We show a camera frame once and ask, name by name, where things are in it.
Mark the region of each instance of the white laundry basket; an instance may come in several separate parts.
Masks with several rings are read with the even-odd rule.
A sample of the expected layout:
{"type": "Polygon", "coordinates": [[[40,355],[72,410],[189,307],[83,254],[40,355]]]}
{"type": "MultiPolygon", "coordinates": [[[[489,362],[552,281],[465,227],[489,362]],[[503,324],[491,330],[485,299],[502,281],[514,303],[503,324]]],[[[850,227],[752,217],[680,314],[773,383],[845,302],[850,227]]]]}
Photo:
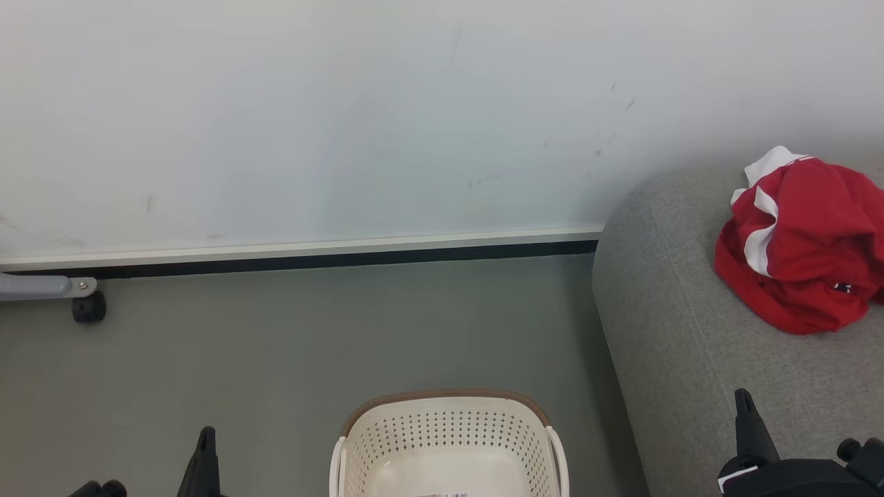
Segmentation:
{"type": "Polygon", "coordinates": [[[531,399],[496,390],[390,395],[335,445],[329,497],[568,497],[559,435],[531,399]]]}

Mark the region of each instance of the white wall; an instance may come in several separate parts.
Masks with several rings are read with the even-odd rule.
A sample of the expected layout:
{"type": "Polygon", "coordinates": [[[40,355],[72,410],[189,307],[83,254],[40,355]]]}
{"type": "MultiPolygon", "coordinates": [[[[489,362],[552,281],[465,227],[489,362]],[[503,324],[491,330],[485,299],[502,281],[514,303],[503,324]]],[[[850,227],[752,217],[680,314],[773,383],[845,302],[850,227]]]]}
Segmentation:
{"type": "Polygon", "coordinates": [[[884,134],[880,0],[4,0],[0,257],[543,228],[884,134]]]}

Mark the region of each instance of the black baseboard strip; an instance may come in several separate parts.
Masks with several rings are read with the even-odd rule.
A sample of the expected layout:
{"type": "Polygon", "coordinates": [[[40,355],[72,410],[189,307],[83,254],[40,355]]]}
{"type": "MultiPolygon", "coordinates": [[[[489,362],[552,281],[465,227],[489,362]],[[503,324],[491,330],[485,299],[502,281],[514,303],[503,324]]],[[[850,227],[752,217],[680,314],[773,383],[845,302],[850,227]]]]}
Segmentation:
{"type": "Polygon", "coordinates": [[[321,267],[361,266],[375,264],[425,263],[431,261],[468,261],[475,259],[503,259],[509,257],[560,256],[589,254],[596,251],[597,242],[556,241],[521,245],[493,245],[485,247],[428,248],[365,254],[336,254],[331,256],[276,257],[233,261],[206,261],[196,263],[144,264],[75,268],[45,271],[12,271],[10,274],[61,274],[70,278],[96,279],[148,278],[181,276],[218,272],[279,271],[321,267]]]}

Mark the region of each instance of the gray sofa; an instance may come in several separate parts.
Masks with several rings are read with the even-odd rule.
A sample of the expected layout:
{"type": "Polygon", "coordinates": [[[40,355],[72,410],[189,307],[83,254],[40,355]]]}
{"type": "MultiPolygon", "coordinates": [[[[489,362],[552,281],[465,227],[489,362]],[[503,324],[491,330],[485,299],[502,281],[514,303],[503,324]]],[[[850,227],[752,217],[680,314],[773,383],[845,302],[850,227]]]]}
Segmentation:
{"type": "MultiPolygon", "coordinates": [[[[884,185],[884,167],[856,169],[884,185]]],[[[592,285],[653,497],[719,494],[739,387],[783,458],[835,459],[847,437],[884,437],[880,306],[838,333],[789,335],[713,271],[729,199],[744,183],[742,166],[646,181],[598,245],[592,285]]]]}

